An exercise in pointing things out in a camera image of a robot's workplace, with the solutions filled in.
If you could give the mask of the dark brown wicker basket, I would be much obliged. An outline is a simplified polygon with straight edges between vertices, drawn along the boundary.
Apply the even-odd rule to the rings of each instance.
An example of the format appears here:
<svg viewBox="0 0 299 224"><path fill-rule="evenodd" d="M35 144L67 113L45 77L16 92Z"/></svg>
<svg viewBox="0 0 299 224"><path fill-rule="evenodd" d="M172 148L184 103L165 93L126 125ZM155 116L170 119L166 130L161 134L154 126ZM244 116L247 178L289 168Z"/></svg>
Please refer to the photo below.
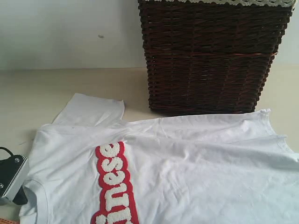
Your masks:
<svg viewBox="0 0 299 224"><path fill-rule="evenodd" d="M294 8L138 2L150 109L253 112Z"/></svg>

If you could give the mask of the small orange tag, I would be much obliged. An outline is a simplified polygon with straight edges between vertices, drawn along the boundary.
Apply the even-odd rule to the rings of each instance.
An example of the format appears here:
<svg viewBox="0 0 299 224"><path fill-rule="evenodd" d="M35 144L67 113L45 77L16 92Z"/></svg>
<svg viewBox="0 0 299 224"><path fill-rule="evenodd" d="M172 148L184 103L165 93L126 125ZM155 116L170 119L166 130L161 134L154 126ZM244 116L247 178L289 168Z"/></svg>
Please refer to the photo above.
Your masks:
<svg viewBox="0 0 299 224"><path fill-rule="evenodd" d="M19 224L19 222L0 218L0 224Z"/></svg>

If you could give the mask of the white t-shirt red lettering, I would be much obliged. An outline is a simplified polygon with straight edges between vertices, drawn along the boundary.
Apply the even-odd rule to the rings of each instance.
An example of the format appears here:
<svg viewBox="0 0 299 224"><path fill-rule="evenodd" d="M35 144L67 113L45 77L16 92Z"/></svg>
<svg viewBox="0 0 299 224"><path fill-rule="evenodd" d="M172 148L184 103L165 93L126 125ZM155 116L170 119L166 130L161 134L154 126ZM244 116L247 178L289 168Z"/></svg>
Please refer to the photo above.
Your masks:
<svg viewBox="0 0 299 224"><path fill-rule="evenodd" d="M125 122L74 94L37 132L22 224L296 224L299 155L270 110Z"/></svg>

